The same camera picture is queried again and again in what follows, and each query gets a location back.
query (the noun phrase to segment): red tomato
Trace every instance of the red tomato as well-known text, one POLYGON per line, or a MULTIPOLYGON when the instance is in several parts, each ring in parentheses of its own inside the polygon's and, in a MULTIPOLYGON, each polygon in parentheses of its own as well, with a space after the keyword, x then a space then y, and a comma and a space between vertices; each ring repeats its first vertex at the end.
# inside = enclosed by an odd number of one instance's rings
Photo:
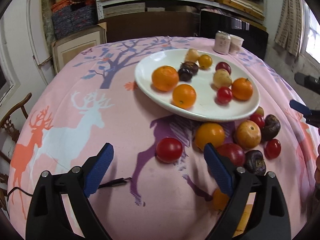
POLYGON ((255 122, 259 127, 260 129, 261 128, 264 128, 265 126, 265 122, 264 122, 264 118, 261 114, 253 114, 250 116, 250 120, 252 122, 255 122))
POLYGON ((164 163, 173 163, 182 155, 182 144, 175 138, 164 138, 158 142, 156 154, 164 163))
POLYGON ((226 71, 229 72, 229 75, 231 75, 231 67, 229 66, 228 63, 225 63, 225 62, 219 62, 217 65, 216 65, 216 71, 218 69, 225 69, 226 71))
POLYGON ((222 104, 227 104, 232 99, 232 92, 230 88, 220 87, 217 92, 217 99, 222 104))
POLYGON ((277 139, 272 139, 268 141, 267 146, 264 151, 264 155, 267 159, 272 160, 277 158, 281 152, 281 144, 277 139))
POLYGON ((217 148, 220 155, 228 157, 235 166, 243 166, 245 155, 243 149, 235 143, 226 143, 217 148))

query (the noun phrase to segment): white deer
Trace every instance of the white deer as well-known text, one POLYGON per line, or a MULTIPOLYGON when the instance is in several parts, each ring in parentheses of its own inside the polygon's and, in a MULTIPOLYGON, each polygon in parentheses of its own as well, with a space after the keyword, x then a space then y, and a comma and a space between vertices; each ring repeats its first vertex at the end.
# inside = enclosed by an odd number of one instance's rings
POLYGON ((105 98, 105 95, 103 94, 101 98, 97 100, 98 91, 96 90, 84 97, 83 106, 78 106, 75 100, 77 94, 79 94, 79 92, 73 93, 71 101, 76 109, 81 110, 80 114, 83 114, 78 126, 76 128, 52 127, 44 133, 42 146, 39 149, 35 147, 33 161, 30 161, 31 176, 34 163, 41 154, 46 154, 49 157, 58 160, 59 164, 55 170, 56 174, 69 171, 71 168, 71 161, 79 156, 88 142, 91 127, 93 125, 96 125, 99 128, 104 127, 104 122, 99 109, 113 106, 108 105, 110 99, 105 98))

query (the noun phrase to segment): wooden chair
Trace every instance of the wooden chair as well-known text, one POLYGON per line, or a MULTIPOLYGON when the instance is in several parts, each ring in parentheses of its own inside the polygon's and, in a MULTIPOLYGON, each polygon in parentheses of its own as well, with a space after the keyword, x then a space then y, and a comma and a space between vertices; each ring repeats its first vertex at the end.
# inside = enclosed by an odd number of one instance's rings
MULTIPOLYGON (((27 96, 21 102, 17 103, 14 107, 12 107, 0 121, 0 128, 3 128, 15 143, 17 143, 18 141, 20 132, 18 129, 14 127, 14 124, 10 120, 10 116, 14 111, 21 108, 23 115, 27 119, 28 114, 26 109, 24 108, 24 105, 29 101, 31 96, 31 93, 27 94, 27 96)), ((2 157, 7 163, 10 164, 11 160, 2 151, 0 151, 0 157, 2 157)), ((9 176, 7 174, 2 174, 0 172, 0 183, 8 184, 8 178, 9 176)), ((5 211, 7 211, 7 205, 4 198, 5 196, 7 196, 7 191, 0 188, 0 208, 3 208, 5 211)))

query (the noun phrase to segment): paper cup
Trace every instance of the paper cup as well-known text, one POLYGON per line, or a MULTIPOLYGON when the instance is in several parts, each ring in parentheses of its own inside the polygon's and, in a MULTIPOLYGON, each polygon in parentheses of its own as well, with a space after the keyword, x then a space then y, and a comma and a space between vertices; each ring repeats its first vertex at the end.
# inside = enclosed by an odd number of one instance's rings
POLYGON ((244 42, 244 39, 232 34, 230 36, 231 36, 231 44, 230 44, 229 54, 236 55, 240 51, 242 47, 242 43, 244 42))

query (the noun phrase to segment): table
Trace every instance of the table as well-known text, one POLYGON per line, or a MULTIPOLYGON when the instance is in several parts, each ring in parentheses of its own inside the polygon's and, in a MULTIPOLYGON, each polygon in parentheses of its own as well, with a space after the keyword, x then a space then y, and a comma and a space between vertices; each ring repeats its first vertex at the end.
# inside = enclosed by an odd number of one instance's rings
MULTIPOLYGON (((9 190, 19 186, 32 193, 43 170, 68 171, 96 155, 109 142, 115 156, 102 183, 132 177, 125 186, 102 188, 89 201, 114 240, 206 238, 217 221, 212 193, 217 188, 203 154, 192 144, 200 122, 175 116, 152 102, 134 82, 135 65, 147 55, 166 49, 195 48, 215 53, 214 40, 152 37, 107 43, 81 52, 48 85, 26 121, 11 162, 9 190), (179 139, 184 154, 176 165, 154 158, 164 137, 179 139)), ((288 205, 292 237, 306 222, 307 196, 313 191, 317 130, 290 109, 302 100, 268 65, 243 49, 222 55, 252 76, 266 114, 281 123, 277 138, 281 155, 266 160, 274 171, 288 205)), ((222 124, 232 140, 239 122, 222 124)), ((262 146, 257 149, 263 152, 262 146)), ((63 196, 73 230, 82 235, 63 196)), ((31 198, 15 191, 9 200, 10 219, 24 237, 31 198)))

